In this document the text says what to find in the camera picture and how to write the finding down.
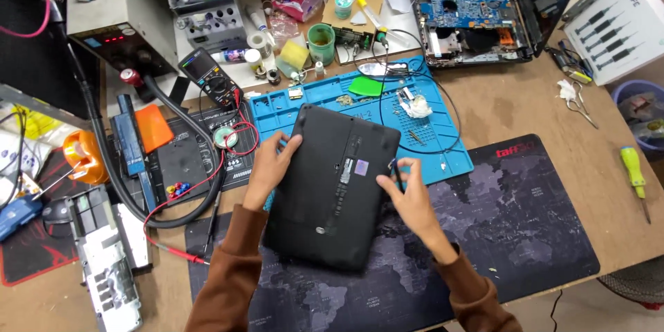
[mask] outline yellow screwdriver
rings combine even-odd
[[[641,163],[639,162],[639,154],[632,147],[622,147],[620,149],[620,158],[622,158],[627,171],[629,172],[629,181],[636,191],[636,195],[641,199],[643,205],[643,212],[645,219],[650,224],[650,213],[648,206],[645,204],[645,179],[641,174]]]

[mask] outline human hand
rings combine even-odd
[[[406,193],[399,191],[394,183],[396,175],[391,177],[378,175],[376,181],[390,195],[394,208],[406,226],[422,239],[424,245],[434,253],[436,260],[442,264],[450,264],[458,255],[440,228],[436,213],[431,206],[429,192],[422,181],[421,161],[416,158],[401,158],[397,162],[399,169],[408,166],[411,168],[410,174],[397,170],[402,182],[408,183]]]
[[[259,211],[263,208],[270,192],[284,178],[291,157],[300,144],[302,144],[302,135],[290,138],[281,131],[275,132],[261,143],[253,156],[249,187],[245,202],[242,204],[245,209]]]

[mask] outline laptop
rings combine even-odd
[[[431,67],[528,62],[570,0],[413,0]]]
[[[369,257],[401,132],[311,104],[292,135],[303,136],[277,186],[264,245],[280,254],[359,271]]]

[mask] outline purple bucket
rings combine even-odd
[[[664,102],[664,88],[646,80],[630,80],[622,83],[611,93],[611,98],[618,105],[623,100],[644,92],[653,92],[658,100]],[[650,142],[636,139],[636,143],[641,147],[649,161],[664,158],[664,139],[652,139]]]

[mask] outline blue silicone repair mat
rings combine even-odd
[[[378,111],[378,98],[356,95],[348,91],[353,79],[361,76],[358,71],[337,75],[319,82],[307,83],[302,88],[301,99],[288,98],[288,89],[267,93],[252,98],[249,107],[252,110],[254,124],[260,134],[260,140],[269,138],[276,131],[290,135],[297,118],[297,112],[304,103],[338,111],[348,116],[358,117],[367,121],[383,124],[401,131],[403,147],[419,152],[436,152],[451,146],[457,139],[457,131],[448,108],[431,78],[431,72],[421,56],[404,58],[395,62],[407,63],[411,71],[426,76],[411,75],[403,79],[388,78],[383,90],[382,120]],[[423,95],[434,113],[426,118],[413,119],[399,106],[396,91],[408,87],[413,95]],[[336,99],[348,95],[353,99],[351,105],[342,105]],[[415,140],[410,134],[412,130],[424,144]],[[473,163],[468,151],[459,142],[444,153],[423,155],[403,148],[396,153],[397,158],[413,157],[422,159],[422,178],[425,184],[442,181],[453,176],[469,173]]]

